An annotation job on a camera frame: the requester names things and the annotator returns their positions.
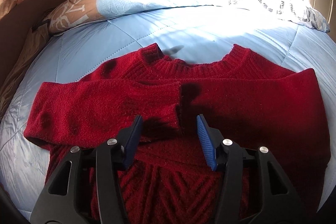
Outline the red knitted sweater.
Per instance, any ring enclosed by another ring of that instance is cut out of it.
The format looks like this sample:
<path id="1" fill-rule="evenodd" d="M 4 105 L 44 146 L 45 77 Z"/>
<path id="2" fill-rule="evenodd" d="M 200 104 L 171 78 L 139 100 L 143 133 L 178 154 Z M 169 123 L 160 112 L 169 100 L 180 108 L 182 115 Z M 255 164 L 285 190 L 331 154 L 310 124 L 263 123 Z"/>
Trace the red knitted sweater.
<path id="1" fill-rule="evenodd" d="M 307 211 L 317 211 L 330 135 L 315 72 L 295 73 L 239 45 L 195 65 L 152 44 L 75 83 L 43 83 L 24 136 L 49 150 L 53 171 L 66 149 L 97 147 L 141 115 L 134 164 L 119 174 L 131 223 L 209 223 L 223 177 L 206 165 L 198 114 L 244 147 L 268 147 Z"/>

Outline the tan crumpled blanket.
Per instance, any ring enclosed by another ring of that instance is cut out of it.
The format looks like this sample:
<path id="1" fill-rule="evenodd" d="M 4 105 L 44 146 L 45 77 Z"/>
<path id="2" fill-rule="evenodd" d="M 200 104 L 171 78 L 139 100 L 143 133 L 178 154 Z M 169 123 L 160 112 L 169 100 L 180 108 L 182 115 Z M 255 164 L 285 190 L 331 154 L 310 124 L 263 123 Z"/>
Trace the tan crumpled blanket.
<path id="1" fill-rule="evenodd" d="M 15 92 L 31 63 L 47 45 L 49 39 L 50 33 L 49 25 L 47 23 L 39 26 L 34 31 L 32 28 L 29 30 L 17 62 L 1 86 L 1 119 L 5 115 Z"/>

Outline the light blue quilted bedspread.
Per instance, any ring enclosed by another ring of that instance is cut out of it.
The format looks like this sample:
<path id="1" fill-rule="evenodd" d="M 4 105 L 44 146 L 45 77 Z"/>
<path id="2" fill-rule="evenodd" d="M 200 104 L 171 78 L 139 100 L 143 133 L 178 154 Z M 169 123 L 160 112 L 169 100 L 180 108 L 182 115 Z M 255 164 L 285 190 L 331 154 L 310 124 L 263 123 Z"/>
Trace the light blue quilted bedspread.
<path id="1" fill-rule="evenodd" d="M 189 64 L 218 61 L 238 44 L 295 72 L 313 68 L 330 139 L 335 140 L 335 42 L 324 32 L 214 6 L 161 9 L 86 24 L 50 39 L 1 120 L 1 184 L 25 218 L 43 188 L 50 160 L 48 151 L 23 136 L 41 83 L 78 81 L 103 62 L 153 43 Z"/>

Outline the brown headboard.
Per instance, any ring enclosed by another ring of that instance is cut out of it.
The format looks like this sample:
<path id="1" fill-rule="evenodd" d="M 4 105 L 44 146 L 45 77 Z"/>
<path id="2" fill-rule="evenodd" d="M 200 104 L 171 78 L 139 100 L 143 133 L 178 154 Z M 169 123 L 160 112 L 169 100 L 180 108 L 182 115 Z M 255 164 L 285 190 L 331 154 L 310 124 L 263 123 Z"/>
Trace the brown headboard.
<path id="1" fill-rule="evenodd" d="M 1 19 L 1 83 L 16 63 L 29 29 L 66 0 L 24 0 Z"/>

